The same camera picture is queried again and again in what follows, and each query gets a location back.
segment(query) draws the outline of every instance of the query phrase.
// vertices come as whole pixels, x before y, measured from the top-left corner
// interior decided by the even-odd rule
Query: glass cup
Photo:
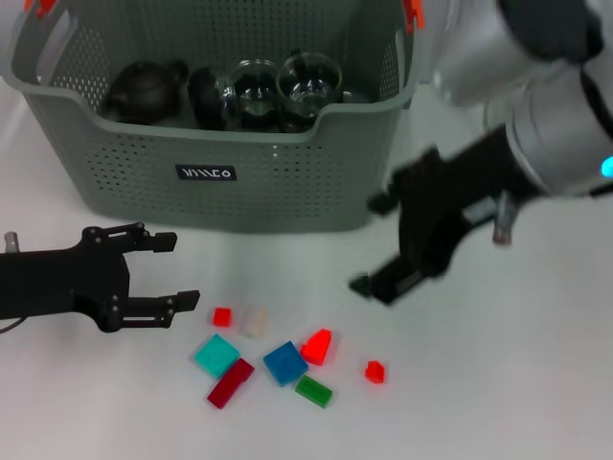
[[[343,102],[343,72],[320,53],[295,53],[277,75],[282,131],[304,132],[327,105]]]
[[[238,99],[242,128],[269,130],[279,124],[277,64],[270,60],[244,60],[230,75]]]

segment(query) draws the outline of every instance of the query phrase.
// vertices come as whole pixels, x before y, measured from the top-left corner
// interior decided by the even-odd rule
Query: blue square block
[[[193,360],[213,377],[221,378],[237,362],[240,353],[219,334],[213,335]]]
[[[291,342],[266,355],[264,364],[280,386],[286,386],[308,370],[307,362]]]

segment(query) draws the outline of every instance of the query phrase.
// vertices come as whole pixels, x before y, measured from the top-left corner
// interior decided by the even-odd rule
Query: green block
[[[332,390],[309,376],[303,376],[300,379],[296,386],[296,393],[324,408],[332,398]]]
[[[240,353],[219,334],[213,335],[193,360],[213,377],[221,378],[237,362]]]

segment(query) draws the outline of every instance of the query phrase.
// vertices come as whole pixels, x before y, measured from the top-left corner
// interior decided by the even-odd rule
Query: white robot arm
[[[433,86],[458,106],[522,84],[523,99],[450,161],[432,148],[394,173],[369,207],[399,207],[399,255],[353,290],[391,304],[444,275],[473,229],[493,221],[494,242],[510,244],[527,202],[613,192],[612,27],[612,0],[449,0]]]

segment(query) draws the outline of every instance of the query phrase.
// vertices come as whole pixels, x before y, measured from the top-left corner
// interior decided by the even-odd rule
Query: basket handle
[[[19,15],[12,30],[12,40],[7,53],[8,75],[21,83],[37,82],[36,67],[45,45],[49,41],[57,22],[69,12],[70,29],[74,27],[76,16],[68,4],[74,0],[34,0],[29,8]]]

